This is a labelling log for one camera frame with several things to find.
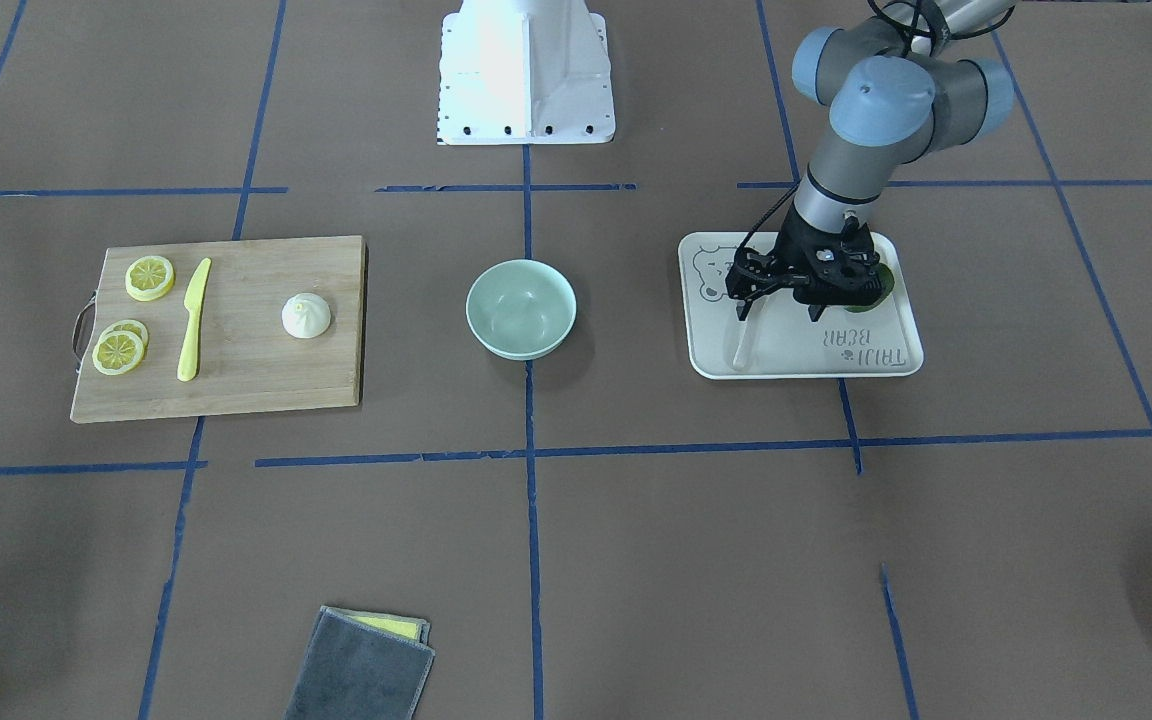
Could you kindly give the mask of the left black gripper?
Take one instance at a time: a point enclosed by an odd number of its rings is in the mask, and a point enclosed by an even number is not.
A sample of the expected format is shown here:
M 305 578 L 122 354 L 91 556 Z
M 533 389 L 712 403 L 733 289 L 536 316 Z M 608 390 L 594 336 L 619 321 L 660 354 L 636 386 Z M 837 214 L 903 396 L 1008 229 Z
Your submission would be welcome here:
M 828 306 L 867 309 L 881 291 L 877 266 L 881 262 L 867 223 L 846 215 L 841 232 L 820 232 L 797 211 L 788 211 L 772 250 L 749 247 L 753 233 L 733 251 L 723 276 L 727 296 L 736 301 L 737 323 L 745 323 L 756 300 L 788 290 L 808 306 L 810 323 L 818 323 Z

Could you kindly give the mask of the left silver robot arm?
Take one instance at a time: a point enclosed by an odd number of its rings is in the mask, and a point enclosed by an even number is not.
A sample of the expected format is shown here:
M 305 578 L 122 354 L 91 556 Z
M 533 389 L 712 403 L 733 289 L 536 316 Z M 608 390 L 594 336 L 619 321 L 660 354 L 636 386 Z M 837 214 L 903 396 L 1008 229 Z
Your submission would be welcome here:
M 1011 1 L 886 1 L 850 29 L 799 41 L 791 81 L 828 111 L 829 127 L 799 181 L 776 200 L 783 222 L 768 251 L 742 240 L 723 278 L 745 323 L 776 291 L 817 323 L 829 306 L 864 313 L 895 290 L 869 219 L 892 174 L 932 152 L 979 141 L 1009 118 L 1009 73 L 996 61 L 947 61 L 957 41 L 995 31 Z

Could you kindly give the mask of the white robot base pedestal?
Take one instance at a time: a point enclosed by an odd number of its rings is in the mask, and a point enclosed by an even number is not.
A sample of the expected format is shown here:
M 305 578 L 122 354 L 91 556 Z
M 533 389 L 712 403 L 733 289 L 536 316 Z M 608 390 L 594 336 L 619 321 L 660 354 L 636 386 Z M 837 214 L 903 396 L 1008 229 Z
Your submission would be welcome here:
M 607 23 L 585 1 L 463 1 L 442 18 L 440 41 L 440 145 L 616 136 Z

